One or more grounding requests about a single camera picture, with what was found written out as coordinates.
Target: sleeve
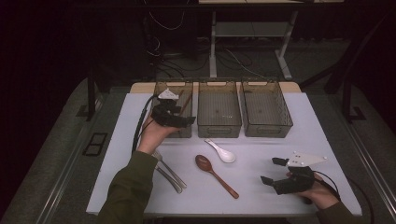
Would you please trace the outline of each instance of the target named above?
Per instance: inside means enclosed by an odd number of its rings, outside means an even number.
[[[360,217],[353,216],[343,203],[319,210],[317,216],[320,224],[363,224]]]
[[[149,154],[133,153],[128,165],[118,171],[111,181],[97,223],[143,223],[157,162]]]

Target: brown spoon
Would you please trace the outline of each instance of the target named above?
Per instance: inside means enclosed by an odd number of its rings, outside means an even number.
[[[235,198],[239,198],[239,194],[237,192],[235,192],[235,190],[233,190],[227,183],[224,182],[224,180],[222,180],[213,170],[212,168],[212,164],[210,163],[210,160],[207,159],[207,157],[203,156],[203,155],[198,155],[195,157],[195,162],[197,163],[198,167],[203,170],[206,171],[210,174],[212,174],[219,182],[220,184],[227,189],[227,191]]]

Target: person's left hand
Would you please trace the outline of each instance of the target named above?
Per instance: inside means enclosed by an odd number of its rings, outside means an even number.
[[[140,144],[137,151],[145,152],[151,155],[155,149],[163,142],[168,134],[179,131],[175,127],[163,127],[149,114],[142,125],[143,133],[140,137]]]

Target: white tabletop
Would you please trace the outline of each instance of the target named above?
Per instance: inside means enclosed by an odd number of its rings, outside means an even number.
[[[112,178],[127,164],[134,129],[150,95],[130,93],[126,96],[87,207],[88,213],[98,214],[106,200]],[[193,114],[197,111],[197,97],[195,93]],[[346,207],[352,214],[360,216],[361,207],[334,157],[307,96],[304,93],[285,93],[284,97],[294,123],[286,138],[245,137],[242,128],[238,138],[212,139],[236,154],[233,163],[222,162],[216,151],[198,137],[196,122],[192,125],[192,138],[165,139],[158,150],[163,154],[164,161],[187,184],[187,188],[180,194],[176,193],[169,182],[155,171],[154,187],[145,214],[162,217],[313,216],[317,211],[314,205],[303,204],[299,197],[292,194],[277,195],[272,187],[265,186],[260,179],[261,175],[274,180],[286,178],[287,167],[274,165],[271,159],[286,159],[293,151],[298,151],[328,158],[311,168],[332,178]],[[198,169],[194,161],[198,154],[211,160],[215,172],[239,194],[238,199],[234,199],[214,176]]]

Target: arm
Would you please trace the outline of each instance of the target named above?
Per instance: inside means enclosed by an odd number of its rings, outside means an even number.
[[[317,216],[321,224],[363,223],[361,218],[353,216],[342,202],[318,182],[315,182],[311,189],[299,192],[297,195],[310,199],[317,206]]]
[[[117,172],[99,212],[98,223],[143,223],[143,213],[152,190],[152,176],[157,159],[151,157],[163,139],[177,128],[163,127],[148,116],[143,124],[140,145],[128,165]]]

